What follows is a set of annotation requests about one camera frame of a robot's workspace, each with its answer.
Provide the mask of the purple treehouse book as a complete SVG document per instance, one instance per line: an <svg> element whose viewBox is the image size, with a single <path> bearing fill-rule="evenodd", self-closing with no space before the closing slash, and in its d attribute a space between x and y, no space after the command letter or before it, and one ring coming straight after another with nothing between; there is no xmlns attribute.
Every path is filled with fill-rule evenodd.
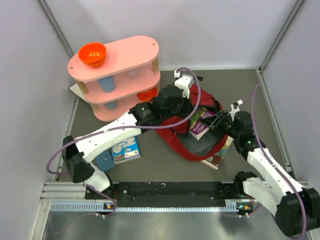
<svg viewBox="0 0 320 240"><path fill-rule="evenodd" d="M201 123L201 120L214 115L214 112L205 107L199 108L190 119L189 133L199 141L209 130L206 125Z"/></svg>

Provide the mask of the red backpack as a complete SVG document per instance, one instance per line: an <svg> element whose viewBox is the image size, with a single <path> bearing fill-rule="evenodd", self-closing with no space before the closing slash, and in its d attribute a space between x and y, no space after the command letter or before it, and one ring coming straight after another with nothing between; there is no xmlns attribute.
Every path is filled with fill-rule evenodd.
<svg viewBox="0 0 320 240"><path fill-rule="evenodd" d="M200 91L200 102L197 110L202 107L209 109L215 114L223 109L222 105L210 93L204 90ZM199 162L205 160L210 156L214 156L223 148L228 138L227 135L218 130L209 129L200 140L196 140L189 133L190 123L191 118L189 119L186 134L167 132L164 135L158 135L176 153L188 161Z"/></svg>

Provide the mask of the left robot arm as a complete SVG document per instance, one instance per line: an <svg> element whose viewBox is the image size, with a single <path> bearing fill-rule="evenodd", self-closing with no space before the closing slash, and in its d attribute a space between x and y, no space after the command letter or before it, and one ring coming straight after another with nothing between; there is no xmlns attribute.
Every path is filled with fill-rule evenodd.
<svg viewBox="0 0 320 240"><path fill-rule="evenodd" d="M191 85L174 83L161 89L152 101L136 104L129 111L100 129L62 141L62 159L73 183L93 187L102 198L109 198L114 191L111 180L98 169L93 160L117 143L151 129L172 128L175 124L165 121L178 117L179 124L186 122L195 112L198 102L192 103Z"/></svg>

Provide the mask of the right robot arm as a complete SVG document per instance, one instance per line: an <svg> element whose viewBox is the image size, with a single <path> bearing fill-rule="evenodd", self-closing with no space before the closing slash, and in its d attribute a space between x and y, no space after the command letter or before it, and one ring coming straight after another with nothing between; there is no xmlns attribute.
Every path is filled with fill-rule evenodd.
<svg viewBox="0 0 320 240"><path fill-rule="evenodd" d="M251 114L221 110L214 116L201 119L208 128L233 138L236 151L263 177L241 172L235 177L233 192L239 198L247 195L263 205L273 216L276 225L287 237L304 235L320 227L320 195L314 188L305 188L290 176L272 157L257 137Z"/></svg>

